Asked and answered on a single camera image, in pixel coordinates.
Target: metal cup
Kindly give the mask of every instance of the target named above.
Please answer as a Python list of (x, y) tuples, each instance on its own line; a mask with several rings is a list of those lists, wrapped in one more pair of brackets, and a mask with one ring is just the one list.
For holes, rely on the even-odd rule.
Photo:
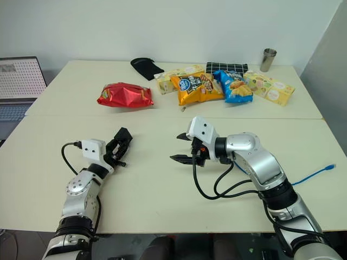
[(276, 56), (277, 51), (274, 49), (267, 48), (264, 50), (264, 56), (262, 58), (260, 70), (262, 72), (268, 72), (273, 59)]

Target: white table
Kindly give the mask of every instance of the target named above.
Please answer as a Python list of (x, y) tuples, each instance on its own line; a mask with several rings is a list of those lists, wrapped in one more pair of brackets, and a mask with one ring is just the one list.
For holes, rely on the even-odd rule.
[[(109, 141), (120, 127), (133, 135), (124, 157), (102, 188), (102, 233), (272, 232), (262, 203), (254, 194), (209, 201), (196, 190), (191, 166), (171, 159), (189, 154), (190, 143), (175, 139), (190, 119), (153, 116), (149, 110), (105, 116), (27, 116), (0, 149), (0, 227), (55, 231), (73, 173), (60, 148), (76, 139)], [(294, 182), (328, 164), (324, 172), (295, 189), (324, 230), (347, 230), (347, 160), (323, 120), (209, 119), (221, 136), (250, 131), (272, 152)], [(66, 149), (75, 169), (87, 166), (81, 151)], [(211, 194), (226, 168), (207, 161), (198, 178)], [(247, 179), (234, 169), (220, 189)]]
[[(156, 63), (165, 71), (184, 68), (185, 63)], [(259, 66), (249, 66), (259, 70)], [(281, 118), (321, 119), (322, 115), (292, 66), (271, 66), (264, 73), (296, 88), (286, 107), (254, 96), (246, 105), (227, 104), (222, 100), (196, 103), (184, 112), (178, 105), (177, 92), (162, 95), (156, 80), (148, 81), (133, 69), (130, 62), (70, 61), (27, 111), (27, 115), (105, 115), (131, 113), (138, 109), (111, 108), (99, 105), (105, 84), (126, 82), (151, 88), (155, 105), (147, 110), (166, 116), (192, 118)]]

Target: black cable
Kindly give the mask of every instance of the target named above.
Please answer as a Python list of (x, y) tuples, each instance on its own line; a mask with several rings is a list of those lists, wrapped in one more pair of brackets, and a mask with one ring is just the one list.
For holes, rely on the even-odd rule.
[[(238, 196), (241, 196), (241, 195), (244, 195), (244, 194), (248, 194), (248, 193), (258, 193), (257, 191), (243, 191), (243, 192), (239, 192), (239, 193), (236, 193), (236, 194), (231, 194), (231, 195), (228, 195), (228, 197), (225, 197), (225, 195), (230, 192), (232, 189), (234, 189), (235, 187), (238, 187), (239, 185), (243, 184), (243, 183), (246, 183), (246, 182), (249, 182), (248, 180), (247, 181), (241, 181), (235, 185), (233, 185), (232, 187), (230, 187), (229, 189), (223, 191), (222, 193), (216, 193), (216, 196), (208, 196), (207, 194), (205, 194), (203, 192), (203, 190), (201, 189), (200, 185), (199, 185), (199, 182), (197, 180), (197, 175), (196, 175), (196, 160), (195, 160), (195, 156), (196, 156), (196, 153), (193, 153), (192, 154), (192, 165), (193, 165), (193, 178), (194, 178), (194, 183), (195, 183), (195, 186), (197, 188), (197, 190), (199, 191), (199, 193), (206, 199), (210, 199), (210, 200), (214, 200), (214, 199), (219, 199), (219, 198), (234, 198), (234, 197), (238, 197)], [(218, 184), (219, 181), (226, 175), (228, 174), (232, 169), (233, 169), (233, 165), (227, 169), (225, 172), (222, 173), (222, 175), (217, 179), (217, 181), (215, 182), (215, 187), (216, 187), (216, 183)]]
[[(68, 162), (68, 160), (66, 159), (66, 156), (65, 156), (65, 147), (69, 146), (69, 145), (73, 145), (73, 146), (76, 146), (78, 147), (79, 149), (82, 148), (82, 144), (80, 141), (78, 142), (68, 142), (66, 144), (64, 144), (62, 147), (61, 147), (61, 156), (63, 157), (63, 160), (64, 162), (66, 163), (66, 165), (70, 168), (70, 170), (75, 174), (75, 175), (78, 175), (77, 171), (75, 169), (73, 169), (73, 167), (71, 166), (71, 164)], [(97, 216), (97, 220), (95, 222), (95, 228), (94, 228), (94, 234), (97, 233), (97, 229), (98, 229), (98, 226), (99, 226), (99, 221), (100, 221), (100, 216), (101, 216), (101, 200), (99, 198), (99, 196), (97, 196), (97, 201), (98, 201), (98, 204), (99, 204), (99, 209), (98, 209), (98, 216)]]
[(77, 171), (75, 171), (75, 169), (72, 168), (71, 164), (68, 162), (68, 160), (66, 159), (65, 157), (65, 147), (69, 146), (69, 145), (74, 145), (73, 142), (68, 142), (66, 144), (64, 144), (62, 147), (61, 147), (61, 156), (63, 157), (63, 160), (64, 162), (66, 163), (66, 165), (70, 168), (71, 171), (73, 171), (73, 173), (75, 175), (78, 175)]
[(304, 229), (293, 229), (293, 228), (286, 227), (286, 226), (283, 226), (283, 225), (279, 224), (278, 222), (274, 221), (274, 219), (272, 218), (272, 216), (271, 216), (270, 213), (268, 212), (267, 205), (266, 205), (265, 201), (263, 201), (263, 205), (264, 205), (264, 210), (265, 210), (266, 217), (270, 220), (270, 222), (271, 222), (274, 226), (276, 226), (276, 227), (278, 227), (278, 228), (280, 228), (280, 229), (289, 231), (289, 232), (302, 233), (302, 234), (307, 234), (307, 235), (313, 235), (313, 236), (321, 237), (321, 238), (323, 238), (324, 240), (326, 240), (325, 235), (322, 234), (322, 233), (315, 232), (315, 231), (310, 231), (310, 230), (304, 230)]

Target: chip bag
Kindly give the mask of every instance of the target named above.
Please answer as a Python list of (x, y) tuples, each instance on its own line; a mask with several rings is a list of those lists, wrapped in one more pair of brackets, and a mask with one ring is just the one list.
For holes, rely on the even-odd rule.
[(171, 82), (178, 90), (180, 106), (224, 97), (222, 89), (214, 82), (212, 74), (198, 72), (185, 76), (173, 76)]
[(235, 71), (217, 70), (213, 77), (221, 84), (226, 103), (243, 103), (253, 100), (253, 93), (242, 76)]
[(97, 102), (109, 107), (147, 107), (153, 104), (149, 88), (122, 82), (107, 84)]

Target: tissue box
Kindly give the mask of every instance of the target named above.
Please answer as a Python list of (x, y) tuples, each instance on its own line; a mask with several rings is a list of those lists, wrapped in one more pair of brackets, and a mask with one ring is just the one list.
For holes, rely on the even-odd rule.
[(174, 84), (171, 83), (170, 77), (173, 76), (185, 76), (192, 73), (205, 72), (205, 68), (201, 65), (196, 64), (184, 69), (175, 69), (159, 74), (155, 74), (154, 78), (157, 80), (158, 88), (161, 94), (166, 94), (174, 92), (177, 89), (174, 87)]
[(281, 106), (287, 104), (295, 90), (292, 86), (251, 70), (243, 78), (254, 94)]

